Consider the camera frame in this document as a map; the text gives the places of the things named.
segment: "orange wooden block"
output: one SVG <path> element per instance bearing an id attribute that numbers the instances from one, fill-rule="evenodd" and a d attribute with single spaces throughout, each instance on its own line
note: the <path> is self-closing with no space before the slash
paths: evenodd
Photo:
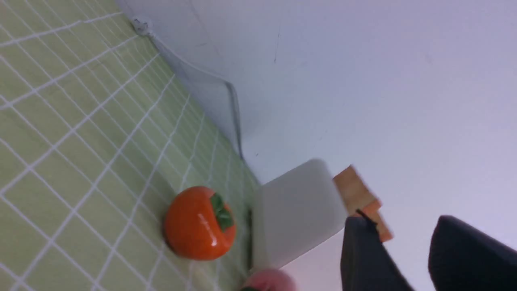
<path id="1" fill-rule="evenodd" d="M 382 204 L 363 183 L 353 166 L 349 166 L 334 177 L 345 208 L 349 215 L 359 215 L 357 209 L 362 210 L 371 220 L 377 223 L 377 231 L 382 242 L 393 238 L 383 218 L 379 214 Z"/>

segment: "persimmon calyx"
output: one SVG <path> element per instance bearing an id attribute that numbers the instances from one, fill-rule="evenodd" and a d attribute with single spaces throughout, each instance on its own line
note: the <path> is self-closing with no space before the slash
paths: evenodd
<path id="1" fill-rule="evenodd" d="M 234 223 L 231 213 L 224 207 L 223 198 L 218 193 L 214 193 L 212 197 L 210 197 L 210 203 L 212 203 L 217 224 L 219 224 L 221 230 L 225 232 L 228 228 L 232 227 Z"/>

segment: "green tiled mat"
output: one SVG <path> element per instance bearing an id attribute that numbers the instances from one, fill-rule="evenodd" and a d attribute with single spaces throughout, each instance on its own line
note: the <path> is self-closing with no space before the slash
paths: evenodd
<path id="1" fill-rule="evenodd" d="M 0 73 L 1 290 L 238 289 L 256 180 L 113 0 L 2 0 Z M 163 241 L 194 185 L 236 216 L 216 261 Z"/>

